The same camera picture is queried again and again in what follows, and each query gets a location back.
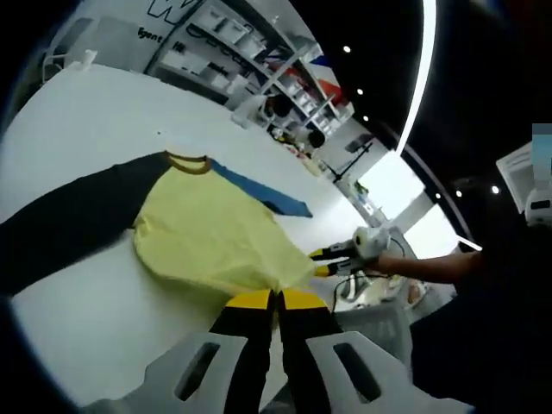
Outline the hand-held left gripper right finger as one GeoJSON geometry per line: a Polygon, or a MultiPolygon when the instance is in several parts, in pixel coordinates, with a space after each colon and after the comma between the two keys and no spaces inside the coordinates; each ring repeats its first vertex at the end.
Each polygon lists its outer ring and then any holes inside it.
{"type": "Polygon", "coordinates": [[[412,384],[406,366],[355,331],[345,332],[312,292],[278,295],[283,368],[298,413],[468,413],[412,384]]]}

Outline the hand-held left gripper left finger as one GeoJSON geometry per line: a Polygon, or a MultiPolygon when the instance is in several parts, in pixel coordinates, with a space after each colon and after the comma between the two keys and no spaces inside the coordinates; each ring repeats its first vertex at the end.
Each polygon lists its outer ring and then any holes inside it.
{"type": "Polygon", "coordinates": [[[150,363],[143,383],[84,413],[257,413],[270,367],[276,295],[238,295],[206,332],[187,335],[150,363]]]}

